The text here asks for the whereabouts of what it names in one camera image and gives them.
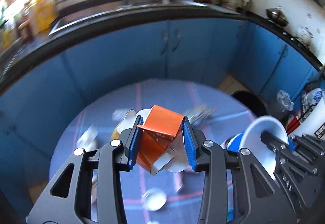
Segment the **black trash bin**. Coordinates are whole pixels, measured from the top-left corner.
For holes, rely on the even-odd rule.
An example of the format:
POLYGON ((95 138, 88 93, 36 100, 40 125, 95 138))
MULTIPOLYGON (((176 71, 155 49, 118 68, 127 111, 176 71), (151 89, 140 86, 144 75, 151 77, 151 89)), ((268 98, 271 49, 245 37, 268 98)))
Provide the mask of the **black trash bin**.
POLYGON ((267 116, 264 103, 249 91, 238 90, 231 94, 233 98, 245 105, 256 117, 267 116))

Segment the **grey bin with white bag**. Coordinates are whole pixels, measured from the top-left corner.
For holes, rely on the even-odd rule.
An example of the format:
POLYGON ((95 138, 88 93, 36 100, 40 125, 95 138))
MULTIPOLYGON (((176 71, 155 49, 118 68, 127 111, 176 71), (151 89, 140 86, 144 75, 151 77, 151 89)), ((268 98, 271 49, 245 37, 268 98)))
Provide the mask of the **grey bin with white bag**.
POLYGON ((276 98, 268 105, 268 113, 278 120, 285 118, 294 108, 294 103, 291 101, 290 95, 279 90, 276 98))

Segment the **black wok with lid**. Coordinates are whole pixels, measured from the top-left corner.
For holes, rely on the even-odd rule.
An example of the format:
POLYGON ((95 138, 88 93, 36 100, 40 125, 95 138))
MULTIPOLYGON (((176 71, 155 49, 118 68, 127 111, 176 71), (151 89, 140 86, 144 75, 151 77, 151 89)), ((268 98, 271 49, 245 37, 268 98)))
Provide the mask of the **black wok with lid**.
POLYGON ((277 8, 268 8, 265 10, 267 17, 272 22, 276 23, 280 27, 286 27, 289 24, 287 17, 282 12, 282 7, 279 6, 277 8))

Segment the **white bowl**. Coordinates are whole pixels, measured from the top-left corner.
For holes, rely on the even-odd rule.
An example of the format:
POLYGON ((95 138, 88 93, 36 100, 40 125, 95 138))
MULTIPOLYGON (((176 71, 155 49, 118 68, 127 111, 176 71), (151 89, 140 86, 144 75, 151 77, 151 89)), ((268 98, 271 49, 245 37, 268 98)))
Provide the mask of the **white bowl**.
POLYGON ((272 116, 255 119, 243 133, 238 149, 246 148, 253 153, 271 178, 275 181, 275 153, 262 142, 261 135, 266 131, 274 135, 282 143, 289 145, 288 135, 284 126, 272 116))

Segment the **white crumpled paper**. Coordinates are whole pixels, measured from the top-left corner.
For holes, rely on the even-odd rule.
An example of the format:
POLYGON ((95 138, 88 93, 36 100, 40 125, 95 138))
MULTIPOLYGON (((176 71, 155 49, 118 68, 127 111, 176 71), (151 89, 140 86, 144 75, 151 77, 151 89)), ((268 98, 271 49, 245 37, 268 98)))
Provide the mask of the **white crumpled paper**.
POLYGON ((77 140, 76 147, 83 148, 86 152, 96 150, 98 148, 97 136, 97 127, 90 126, 77 140))

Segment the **clear crumpled plastic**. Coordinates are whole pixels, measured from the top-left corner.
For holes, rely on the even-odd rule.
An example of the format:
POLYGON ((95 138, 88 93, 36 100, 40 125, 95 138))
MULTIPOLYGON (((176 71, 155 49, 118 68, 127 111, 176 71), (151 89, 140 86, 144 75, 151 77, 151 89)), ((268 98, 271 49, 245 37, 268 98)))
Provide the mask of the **clear crumpled plastic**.
POLYGON ((191 124, 201 123, 209 119, 215 112, 216 108, 207 108, 206 105, 199 105, 188 110, 184 115, 187 116, 191 124))

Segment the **orange paper carton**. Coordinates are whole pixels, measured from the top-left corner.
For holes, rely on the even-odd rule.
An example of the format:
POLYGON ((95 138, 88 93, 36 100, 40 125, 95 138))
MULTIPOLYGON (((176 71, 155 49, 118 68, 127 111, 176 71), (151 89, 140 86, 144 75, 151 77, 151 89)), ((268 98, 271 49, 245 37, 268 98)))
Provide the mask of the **orange paper carton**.
POLYGON ((166 170, 182 172, 188 162, 184 151, 181 124, 183 115, 154 105, 139 125, 142 132, 137 164, 151 175, 166 170))

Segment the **blue kitchen cabinets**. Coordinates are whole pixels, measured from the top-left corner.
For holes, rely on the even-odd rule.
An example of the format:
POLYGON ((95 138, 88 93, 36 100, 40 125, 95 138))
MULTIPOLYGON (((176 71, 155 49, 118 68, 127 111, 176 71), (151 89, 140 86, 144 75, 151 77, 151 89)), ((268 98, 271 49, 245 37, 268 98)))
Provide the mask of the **blue kitchen cabinets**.
POLYGON ((6 141, 1 177, 32 184, 45 177, 63 130, 77 113, 102 95, 152 78, 214 86, 240 69, 253 46, 253 28, 268 40, 293 46, 287 35, 260 18, 195 18, 110 29, 87 25, 55 36, 4 75, 1 134, 6 141))

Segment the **steel pot on stove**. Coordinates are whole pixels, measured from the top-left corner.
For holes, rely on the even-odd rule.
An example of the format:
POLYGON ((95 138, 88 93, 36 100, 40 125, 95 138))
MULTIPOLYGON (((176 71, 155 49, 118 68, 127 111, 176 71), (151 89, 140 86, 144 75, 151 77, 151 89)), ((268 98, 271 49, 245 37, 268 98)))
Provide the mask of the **steel pot on stove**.
POLYGON ((307 27, 298 26, 296 31, 296 38, 303 43, 305 46, 309 46, 313 39, 313 34, 307 27))

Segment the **blue plaid tablecloth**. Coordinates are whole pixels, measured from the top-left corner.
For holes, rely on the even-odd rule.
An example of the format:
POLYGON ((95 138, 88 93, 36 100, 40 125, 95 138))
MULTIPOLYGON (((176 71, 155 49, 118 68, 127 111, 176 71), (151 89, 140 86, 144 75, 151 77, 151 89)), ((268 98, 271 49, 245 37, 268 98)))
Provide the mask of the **blue plaid tablecloth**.
POLYGON ((121 173, 128 223, 196 223, 204 174, 193 172, 183 145, 182 127, 172 120, 212 110, 193 124, 218 144, 243 132, 255 115, 217 89, 180 80, 147 80, 122 87, 89 104, 66 128, 51 159, 50 176, 79 146, 87 129, 96 132, 98 148, 109 143, 121 124, 131 128, 137 116, 156 126, 143 134, 136 165, 121 173))

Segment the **black countertop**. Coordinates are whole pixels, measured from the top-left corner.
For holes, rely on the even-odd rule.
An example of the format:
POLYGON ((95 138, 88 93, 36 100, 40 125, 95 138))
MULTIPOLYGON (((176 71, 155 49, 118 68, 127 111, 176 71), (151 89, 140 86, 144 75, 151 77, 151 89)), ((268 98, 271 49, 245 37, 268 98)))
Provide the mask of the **black countertop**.
POLYGON ((292 46, 317 71, 320 71, 323 67, 319 59, 311 51, 299 47, 288 35, 277 31, 267 19, 253 13, 243 15, 232 10, 223 11, 221 7, 212 4, 188 0, 172 0, 170 4, 150 3, 101 12, 60 27, 50 34, 48 40, 42 42, 32 52, 22 57, 17 63, 9 65, 2 72, 1 94, 9 90, 32 69, 81 42, 109 32, 146 23, 203 18, 231 19, 255 23, 292 46))

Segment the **yellow bag on counter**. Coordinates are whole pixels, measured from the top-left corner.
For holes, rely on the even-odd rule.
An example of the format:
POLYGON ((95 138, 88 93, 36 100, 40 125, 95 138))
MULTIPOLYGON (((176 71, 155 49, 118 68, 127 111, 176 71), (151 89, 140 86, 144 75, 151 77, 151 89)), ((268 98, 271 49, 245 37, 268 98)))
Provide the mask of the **yellow bag on counter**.
POLYGON ((49 30, 51 23, 57 18, 51 0, 36 0, 29 7, 28 13, 29 24, 33 35, 49 30))

